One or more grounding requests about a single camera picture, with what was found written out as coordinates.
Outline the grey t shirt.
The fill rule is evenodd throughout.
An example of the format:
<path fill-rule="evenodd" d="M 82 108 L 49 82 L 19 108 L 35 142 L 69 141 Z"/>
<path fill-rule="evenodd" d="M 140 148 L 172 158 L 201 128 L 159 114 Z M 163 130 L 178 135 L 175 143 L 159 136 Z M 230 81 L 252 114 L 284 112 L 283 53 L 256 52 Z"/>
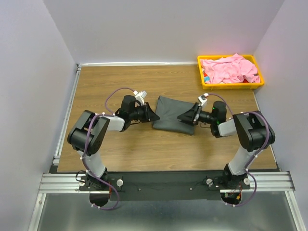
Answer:
<path fill-rule="evenodd" d="M 181 120 L 177 119 L 179 115 L 187 112 L 193 106 L 194 104 L 190 102 L 159 96 L 155 113 L 160 119 L 153 122 L 153 128 L 193 135 L 195 131 L 194 125 L 181 122 Z"/>

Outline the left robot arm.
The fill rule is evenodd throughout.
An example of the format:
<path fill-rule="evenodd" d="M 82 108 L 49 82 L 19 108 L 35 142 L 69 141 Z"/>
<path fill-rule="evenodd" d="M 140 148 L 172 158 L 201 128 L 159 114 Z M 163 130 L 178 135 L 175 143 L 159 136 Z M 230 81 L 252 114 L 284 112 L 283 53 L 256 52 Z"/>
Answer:
<path fill-rule="evenodd" d="M 86 168 L 86 180 L 80 180 L 80 183 L 88 183 L 96 190 L 108 186 L 107 168 L 99 153 L 106 132 L 126 131 L 133 121 L 146 123 L 160 119 L 144 101 L 146 94 L 145 91 L 134 91 L 134 95 L 124 96 L 121 107 L 109 115 L 83 111 L 67 136 L 68 143 L 79 153 Z"/>

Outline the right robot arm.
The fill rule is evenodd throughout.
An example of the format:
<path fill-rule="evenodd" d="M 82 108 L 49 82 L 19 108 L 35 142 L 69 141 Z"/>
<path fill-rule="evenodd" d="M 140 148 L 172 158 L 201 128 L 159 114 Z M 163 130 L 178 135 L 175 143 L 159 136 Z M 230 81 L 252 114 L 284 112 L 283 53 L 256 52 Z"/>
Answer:
<path fill-rule="evenodd" d="M 199 103 L 177 116 L 182 122 L 197 125 L 210 125 L 216 138 L 237 134 L 240 146 L 234 158 L 224 167 L 220 177 L 213 180 L 218 186 L 232 189 L 244 182 L 248 168 L 260 152 L 275 142 L 275 133 L 260 111 L 234 114 L 226 120 L 227 105 L 222 101 L 213 103 L 212 111 L 202 110 Z"/>

